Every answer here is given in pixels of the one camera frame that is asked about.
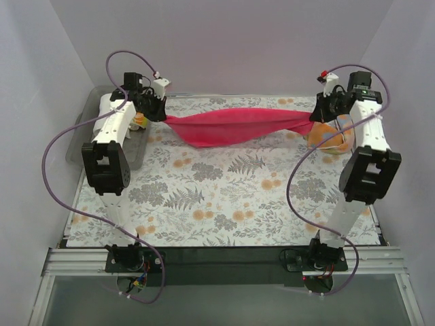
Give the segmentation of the red microfiber towel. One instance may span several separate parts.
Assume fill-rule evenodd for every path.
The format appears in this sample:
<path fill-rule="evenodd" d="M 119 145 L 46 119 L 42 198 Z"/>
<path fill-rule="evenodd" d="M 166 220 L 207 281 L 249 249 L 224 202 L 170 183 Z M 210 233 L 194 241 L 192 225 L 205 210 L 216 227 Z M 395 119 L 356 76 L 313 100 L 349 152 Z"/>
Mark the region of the red microfiber towel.
<path fill-rule="evenodd" d="M 224 147 L 290 130 L 309 134 L 314 122 L 310 113 L 267 108 L 228 108 L 189 115 L 168 116 L 164 121 L 193 147 Z"/>

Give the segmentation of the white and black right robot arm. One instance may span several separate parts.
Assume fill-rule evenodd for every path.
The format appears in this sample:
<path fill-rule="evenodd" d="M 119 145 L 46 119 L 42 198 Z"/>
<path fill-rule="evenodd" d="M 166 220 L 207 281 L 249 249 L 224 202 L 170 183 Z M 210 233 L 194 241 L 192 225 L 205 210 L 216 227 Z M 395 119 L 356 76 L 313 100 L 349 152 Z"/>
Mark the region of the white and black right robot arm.
<path fill-rule="evenodd" d="M 398 171 L 402 157 L 388 145 L 381 121 L 383 99 L 372 90 L 372 75 L 368 71 L 350 74 L 343 88 L 339 78 L 324 71 L 317 78 L 323 92 L 310 119 L 314 122 L 335 120 L 341 134 L 352 132 L 352 155 L 338 182 L 340 196 L 328 218 L 310 241 L 307 261 L 316 270 L 329 270 L 345 260 L 345 237 L 367 206 L 382 199 Z"/>

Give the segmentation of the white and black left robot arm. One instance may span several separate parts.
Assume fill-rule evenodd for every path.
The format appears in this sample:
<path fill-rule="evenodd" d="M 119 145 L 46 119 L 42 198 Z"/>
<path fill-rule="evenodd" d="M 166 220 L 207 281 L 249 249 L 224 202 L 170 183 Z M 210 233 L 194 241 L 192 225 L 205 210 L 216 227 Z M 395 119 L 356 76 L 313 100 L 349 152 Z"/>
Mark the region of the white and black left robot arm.
<path fill-rule="evenodd" d="M 101 109 L 109 112 L 95 138 L 82 145 L 82 159 L 88 184 L 99 195 L 106 209 L 107 219 L 114 227 L 114 241 L 106 246 L 121 272 L 153 272 L 162 270 L 162 258 L 143 247 L 131 223 L 126 189 L 131 170 L 123 151 L 123 142 L 138 113 L 145 120 L 166 120 L 166 89 L 170 81 L 155 74 L 150 86 L 143 85 L 138 73 L 124 74 L 121 88 L 101 99 Z"/>

